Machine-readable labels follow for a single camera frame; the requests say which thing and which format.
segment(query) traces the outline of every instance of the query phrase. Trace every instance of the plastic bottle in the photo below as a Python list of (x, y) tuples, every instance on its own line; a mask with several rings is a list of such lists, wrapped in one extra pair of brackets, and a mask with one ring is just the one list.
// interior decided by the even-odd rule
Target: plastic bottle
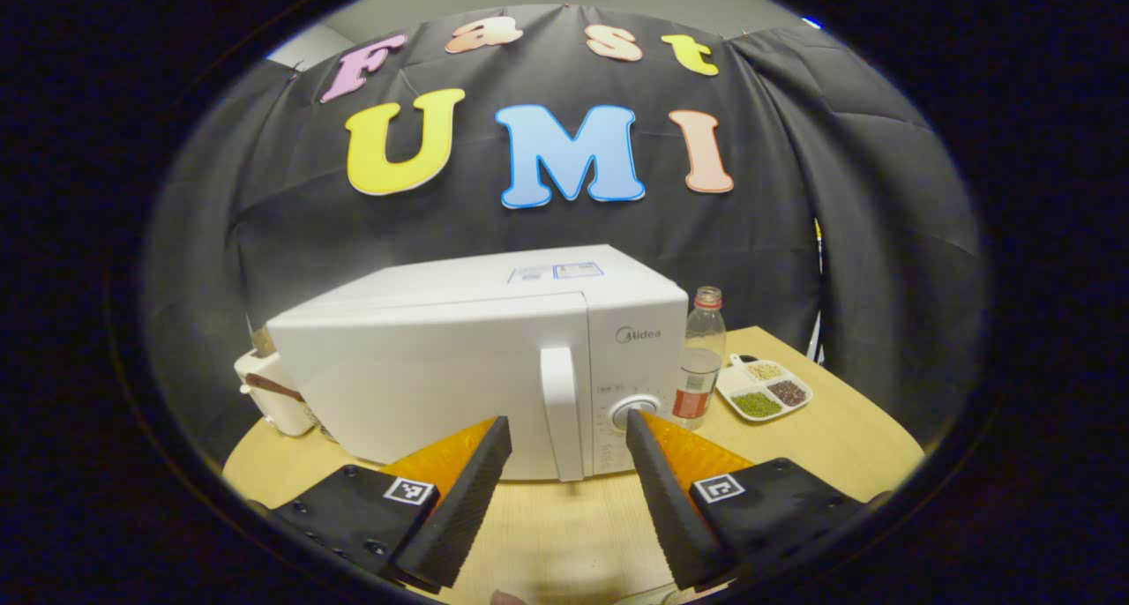
[(686, 319), (686, 340), (679, 365), (679, 392), (674, 401), (674, 422), (691, 431), (702, 426), (710, 393), (717, 384), (725, 356), (725, 321), (721, 319), (721, 291), (698, 288), (694, 308)]

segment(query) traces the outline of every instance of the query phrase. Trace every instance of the blue letter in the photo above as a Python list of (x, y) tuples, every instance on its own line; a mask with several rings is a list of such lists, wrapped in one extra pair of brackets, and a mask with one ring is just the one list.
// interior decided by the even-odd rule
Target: blue letter
[(552, 192), (541, 184), (537, 163), (571, 202), (580, 194), (580, 184), (589, 164), (596, 163), (596, 179), (588, 184), (588, 195), (598, 202), (631, 202), (644, 195), (642, 183), (634, 175), (629, 131), (634, 114), (624, 107), (606, 104), (592, 107), (580, 123), (576, 138), (549, 109), (540, 104), (517, 104), (495, 115), (509, 130), (510, 183), (501, 194), (506, 208), (543, 207)]

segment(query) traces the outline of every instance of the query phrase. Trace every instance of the microwave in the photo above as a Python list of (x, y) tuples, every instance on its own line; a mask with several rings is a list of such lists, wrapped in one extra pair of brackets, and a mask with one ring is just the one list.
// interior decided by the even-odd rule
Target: microwave
[(686, 308), (606, 245), (403, 264), (268, 321), (270, 377), (356, 457), (387, 464), (505, 415), (504, 480), (575, 481), (632, 468), (629, 409), (669, 418)]

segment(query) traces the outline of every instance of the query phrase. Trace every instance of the seeds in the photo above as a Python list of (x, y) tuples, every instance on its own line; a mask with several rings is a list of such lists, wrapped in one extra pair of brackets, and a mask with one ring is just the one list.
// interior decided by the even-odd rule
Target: seeds
[(749, 366), (749, 372), (756, 377), (758, 380), (771, 380), (774, 377), (784, 376), (784, 371), (773, 363), (756, 363)]
[(773, 392), (776, 397), (780, 398), (780, 402), (788, 406), (796, 406), (807, 398), (807, 394), (804, 393), (804, 389), (797, 387), (797, 385), (791, 380), (769, 385), (769, 391)]
[(774, 415), (774, 413), (779, 413), (782, 409), (773, 401), (770, 401), (764, 393), (746, 393), (743, 396), (734, 397), (733, 401), (741, 411), (754, 418)]

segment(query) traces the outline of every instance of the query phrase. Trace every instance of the wooden table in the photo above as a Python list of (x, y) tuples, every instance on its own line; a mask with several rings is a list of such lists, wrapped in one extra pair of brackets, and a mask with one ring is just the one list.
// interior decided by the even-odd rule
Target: wooden table
[[(921, 447), (891, 417), (762, 328), (730, 332), (726, 350), (779, 362), (815, 396), (795, 413), (754, 423), (715, 393), (698, 435), (754, 463), (788, 457), (859, 501), (894, 489), (921, 461)], [(259, 420), (224, 477), (275, 508), (345, 464), (379, 468), (317, 431), (290, 438)], [(629, 472), (499, 483), (458, 580), (438, 598), (485, 605), (501, 589), (528, 605), (611, 604), (671, 582), (642, 486)]]

